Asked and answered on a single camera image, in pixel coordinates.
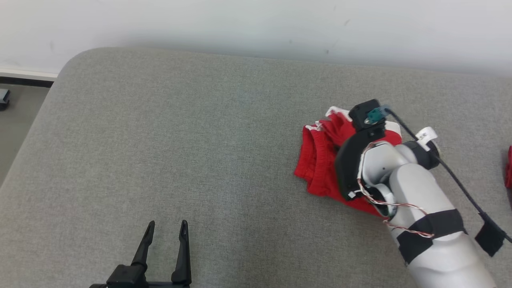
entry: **white wall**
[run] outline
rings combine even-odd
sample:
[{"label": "white wall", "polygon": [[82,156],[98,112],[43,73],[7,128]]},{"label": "white wall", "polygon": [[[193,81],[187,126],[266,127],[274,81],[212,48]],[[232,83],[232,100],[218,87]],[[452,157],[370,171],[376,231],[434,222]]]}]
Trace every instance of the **white wall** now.
[{"label": "white wall", "polygon": [[0,10],[4,73],[58,73],[81,51],[139,45],[512,76],[510,0],[0,0]]}]

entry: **gray couch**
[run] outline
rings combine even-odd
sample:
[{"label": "gray couch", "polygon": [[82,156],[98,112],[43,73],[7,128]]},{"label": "gray couch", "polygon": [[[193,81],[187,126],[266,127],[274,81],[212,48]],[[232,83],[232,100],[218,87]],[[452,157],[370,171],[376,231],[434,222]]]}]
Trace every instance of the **gray couch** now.
[{"label": "gray couch", "polygon": [[[188,220],[192,287],[415,287],[374,216],[293,175],[302,126],[377,98],[512,233],[503,167],[512,80],[189,52],[101,48],[69,61],[0,189],[2,287],[89,287],[155,220],[147,277],[170,280]],[[470,235],[482,222],[433,173]],[[512,244],[489,258],[512,286]]]}]

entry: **red fabric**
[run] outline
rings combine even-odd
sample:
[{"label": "red fabric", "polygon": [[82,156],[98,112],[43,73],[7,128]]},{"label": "red fabric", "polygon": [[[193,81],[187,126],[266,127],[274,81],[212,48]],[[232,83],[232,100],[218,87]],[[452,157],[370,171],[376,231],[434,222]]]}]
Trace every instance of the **red fabric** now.
[{"label": "red fabric", "polygon": [[512,189],[512,146],[508,148],[508,164],[505,168],[505,186]]},{"label": "red fabric", "polygon": [[[307,191],[317,196],[329,196],[350,207],[370,214],[380,216],[375,208],[363,198],[346,201],[339,192],[334,159],[334,146],[340,147],[343,142],[355,134],[351,121],[341,113],[329,115],[329,120],[320,120],[317,125],[304,126],[302,129],[301,154],[298,159],[295,175],[306,180]],[[382,140],[392,145],[402,143],[402,138],[396,132],[386,130]]]}]

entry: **black tape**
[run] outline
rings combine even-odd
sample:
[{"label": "black tape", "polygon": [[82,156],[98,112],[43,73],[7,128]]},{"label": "black tape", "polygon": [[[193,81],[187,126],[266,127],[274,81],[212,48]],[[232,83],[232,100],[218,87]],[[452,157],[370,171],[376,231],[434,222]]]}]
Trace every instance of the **black tape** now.
[{"label": "black tape", "polygon": [[407,231],[398,235],[396,238],[400,244],[398,249],[407,264],[410,264],[414,258],[430,248],[433,244],[433,239],[460,231],[467,234],[462,216],[460,216],[457,209],[427,214],[425,217],[412,224],[409,229],[432,233],[434,237],[425,238]]},{"label": "black tape", "polygon": [[478,232],[475,240],[482,247],[484,251],[489,254],[489,256],[493,257],[494,254],[503,246],[503,240],[505,240],[505,235],[503,230],[501,230],[498,225],[496,225],[492,220],[490,220],[487,214],[480,214],[482,219],[484,220],[484,224],[480,232]]}]

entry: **red and white wire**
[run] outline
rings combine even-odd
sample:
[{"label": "red and white wire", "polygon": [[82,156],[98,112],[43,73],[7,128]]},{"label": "red and white wire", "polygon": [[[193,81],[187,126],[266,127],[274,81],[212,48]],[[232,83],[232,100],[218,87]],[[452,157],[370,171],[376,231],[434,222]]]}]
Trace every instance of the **red and white wire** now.
[{"label": "red and white wire", "polygon": [[[370,144],[368,144],[366,146],[366,148],[363,150],[362,154],[361,154],[361,159],[360,159],[360,162],[359,162],[359,172],[357,173],[357,184],[359,185],[359,189],[361,190],[361,193],[365,196],[366,200],[372,204],[375,204],[375,205],[391,205],[391,206],[404,206],[404,207],[408,207],[408,208],[413,208],[413,209],[418,209],[420,210],[424,215],[427,215],[428,213],[421,207],[419,206],[416,206],[414,204],[410,204],[410,203],[391,203],[391,202],[385,202],[385,201],[380,201],[380,200],[376,200],[372,197],[372,195],[366,190],[364,184],[362,183],[362,164],[365,160],[365,155],[366,155],[366,152],[368,150],[370,150],[371,148],[374,148],[376,147],[375,143],[372,142]],[[407,227],[404,227],[404,226],[396,226],[396,225],[392,225],[389,223],[389,218],[385,219],[383,221],[384,224],[386,224],[388,227],[391,227],[391,231],[392,230],[395,230],[395,229],[402,229],[402,230],[405,230],[409,233],[413,233],[413,234],[418,234],[419,236],[421,237],[424,237],[424,238],[432,238],[435,236],[435,234],[433,233],[428,233],[428,232],[423,232],[423,231],[416,231],[416,230],[411,230]]]}]

